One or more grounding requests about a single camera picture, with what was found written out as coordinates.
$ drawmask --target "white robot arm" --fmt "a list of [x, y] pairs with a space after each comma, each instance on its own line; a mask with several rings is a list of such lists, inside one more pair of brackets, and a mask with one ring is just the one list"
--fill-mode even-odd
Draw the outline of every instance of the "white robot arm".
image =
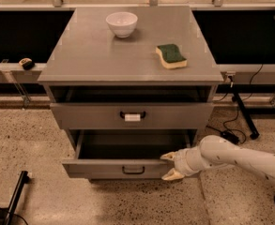
[[242, 148], [214, 135], [204, 137], [198, 146], [165, 154], [161, 159], [175, 163], [175, 167], [162, 177], [163, 180], [235, 165], [267, 179], [275, 187], [275, 154]]

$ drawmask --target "drawer handle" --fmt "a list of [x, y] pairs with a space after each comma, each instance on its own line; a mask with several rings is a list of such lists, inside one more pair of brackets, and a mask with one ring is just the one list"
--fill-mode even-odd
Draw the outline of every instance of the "drawer handle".
[[140, 122], [145, 116], [146, 112], [120, 112], [120, 117], [126, 122]]
[[125, 175], [140, 175], [145, 173], [145, 166], [142, 167], [141, 171], [136, 171], [136, 172], [127, 172], [125, 166], [122, 167], [122, 173], [124, 173]]

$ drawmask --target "open drawer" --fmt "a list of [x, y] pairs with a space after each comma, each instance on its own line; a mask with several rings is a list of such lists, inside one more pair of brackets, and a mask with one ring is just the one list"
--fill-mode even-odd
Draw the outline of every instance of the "open drawer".
[[161, 178], [173, 163], [162, 154], [190, 146], [187, 130], [82, 130], [75, 158], [63, 160], [69, 177]]
[[206, 126], [213, 105], [53, 103], [51, 109], [62, 129], [194, 129]]

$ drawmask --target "green and yellow sponge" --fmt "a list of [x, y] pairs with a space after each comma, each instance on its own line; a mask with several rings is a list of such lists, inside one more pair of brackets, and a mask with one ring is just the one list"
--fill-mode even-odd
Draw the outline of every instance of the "green and yellow sponge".
[[162, 65], [167, 69], [183, 68], [187, 60], [181, 55], [175, 44], [165, 44], [156, 47], [156, 53], [160, 56]]

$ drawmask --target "cabinet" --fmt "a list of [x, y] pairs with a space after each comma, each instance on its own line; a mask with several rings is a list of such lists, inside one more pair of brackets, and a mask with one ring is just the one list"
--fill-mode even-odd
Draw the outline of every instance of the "cabinet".
[[[138, 16], [130, 37], [117, 38], [105, 18]], [[175, 43], [188, 66], [167, 70], [156, 46]], [[70, 177], [161, 178], [164, 153], [191, 146], [205, 128], [220, 70], [189, 7], [78, 7], [41, 83], [75, 157]]]

